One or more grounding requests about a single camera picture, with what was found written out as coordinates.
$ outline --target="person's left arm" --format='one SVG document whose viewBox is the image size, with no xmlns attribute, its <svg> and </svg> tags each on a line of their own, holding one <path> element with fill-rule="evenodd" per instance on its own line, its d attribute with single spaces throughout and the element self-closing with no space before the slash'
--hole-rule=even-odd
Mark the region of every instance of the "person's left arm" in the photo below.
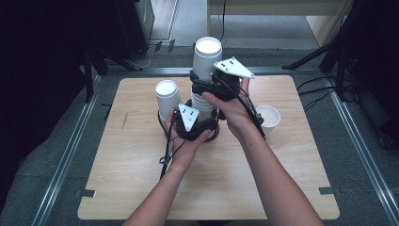
<svg viewBox="0 0 399 226">
<path fill-rule="evenodd" d="M 167 131 L 172 116 L 173 110 L 166 120 Z M 190 167 L 197 148 L 208 138 L 210 133 L 211 131 L 205 131 L 196 140 L 184 142 L 183 139 L 177 137 L 177 132 L 172 130 L 171 137 L 176 137 L 173 140 L 173 152 L 176 152 L 176 148 L 182 144 L 183 146 L 173 155 L 172 163 L 165 175 L 123 225 L 165 225 L 180 182 Z"/>
</svg>

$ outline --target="forearm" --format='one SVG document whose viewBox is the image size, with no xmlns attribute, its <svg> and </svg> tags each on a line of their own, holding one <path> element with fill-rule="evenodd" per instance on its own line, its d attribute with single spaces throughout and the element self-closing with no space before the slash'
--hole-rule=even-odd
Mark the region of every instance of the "forearm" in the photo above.
<svg viewBox="0 0 399 226">
<path fill-rule="evenodd" d="M 123 225 L 165 225 L 184 173 L 171 167 Z"/>
<path fill-rule="evenodd" d="M 273 225 L 321 225 L 308 199 L 253 124 L 237 136 L 252 170 L 265 213 Z"/>
</svg>

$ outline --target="person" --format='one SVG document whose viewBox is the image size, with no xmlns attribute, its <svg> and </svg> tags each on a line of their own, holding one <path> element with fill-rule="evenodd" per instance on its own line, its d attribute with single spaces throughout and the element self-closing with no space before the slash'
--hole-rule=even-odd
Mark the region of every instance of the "person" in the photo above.
<svg viewBox="0 0 399 226">
<path fill-rule="evenodd" d="M 248 93 L 248 87 L 249 79 L 243 78 L 241 88 Z M 223 111 L 229 129 L 243 147 L 263 210 L 271 225 L 323 225 L 305 194 L 274 155 L 241 103 L 237 99 L 223 102 L 209 92 L 202 93 L 202 97 Z M 167 118 L 167 128 L 172 115 L 171 111 Z M 174 154 L 165 176 L 127 218 L 124 225 L 165 225 L 179 184 L 190 167 L 197 148 L 209 135 L 210 131 L 204 131 L 194 141 L 186 141 Z M 172 130 L 172 137 L 177 136 L 177 132 Z M 183 142 L 182 138 L 175 138 L 174 149 Z"/>
</svg>

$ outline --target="person's left hand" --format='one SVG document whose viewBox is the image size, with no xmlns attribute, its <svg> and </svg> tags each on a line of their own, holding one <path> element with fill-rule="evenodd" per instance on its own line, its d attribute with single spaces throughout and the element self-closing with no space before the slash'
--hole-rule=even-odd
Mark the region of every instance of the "person's left hand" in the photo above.
<svg viewBox="0 0 399 226">
<path fill-rule="evenodd" d="M 169 128 L 170 128 L 170 125 L 172 122 L 173 112 L 174 112 L 174 109 L 172 109 L 169 112 L 169 115 L 165 121 L 165 126 L 167 128 L 167 131 L 169 131 Z M 175 125 L 173 125 L 171 135 L 170 135 L 170 140 L 173 140 L 174 155 L 173 155 L 172 163 L 171 163 L 169 169 L 182 170 L 183 172 L 186 172 L 188 170 L 188 168 L 190 167 L 191 162 L 194 159 L 194 156 L 196 155 L 197 148 L 200 146 L 201 143 L 203 143 L 208 138 L 208 136 L 210 134 L 211 134 L 210 130 L 205 130 L 195 140 L 184 141 L 183 138 L 179 137 L 179 135 L 177 134 L 177 132 L 175 130 Z"/>
</svg>

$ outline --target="human hand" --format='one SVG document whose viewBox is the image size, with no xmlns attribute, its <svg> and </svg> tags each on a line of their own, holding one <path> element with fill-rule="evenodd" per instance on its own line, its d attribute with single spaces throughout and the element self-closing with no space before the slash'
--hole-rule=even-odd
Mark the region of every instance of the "human hand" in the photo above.
<svg viewBox="0 0 399 226">
<path fill-rule="evenodd" d="M 173 112 L 174 109 L 169 112 L 169 115 L 165 121 L 167 131 L 169 131 L 169 128 L 172 124 Z M 208 138 L 208 136 L 211 134 L 211 131 L 205 130 L 195 140 L 189 141 L 179 137 L 175 128 L 175 125 L 173 125 L 170 134 L 170 140 L 173 140 L 173 158 L 169 169 L 182 170 L 183 172 L 186 172 L 190 167 L 194 156 L 196 155 L 197 148 Z"/>
<path fill-rule="evenodd" d="M 241 81 L 241 89 L 247 94 L 249 89 L 249 79 L 243 78 Z M 244 101 L 246 100 L 246 96 L 243 92 L 240 92 L 240 97 Z M 250 119 L 246 109 L 243 105 L 236 99 L 232 99 L 228 102 L 224 102 L 217 97 L 215 97 L 212 93 L 203 92 L 202 93 L 203 99 L 205 99 L 210 105 L 213 105 L 216 108 L 219 108 L 223 111 L 226 119 L 227 124 L 231 132 L 236 136 L 240 136 L 240 128 L 245 125 L 253 124 L 252 120 Z"/>
</svg>

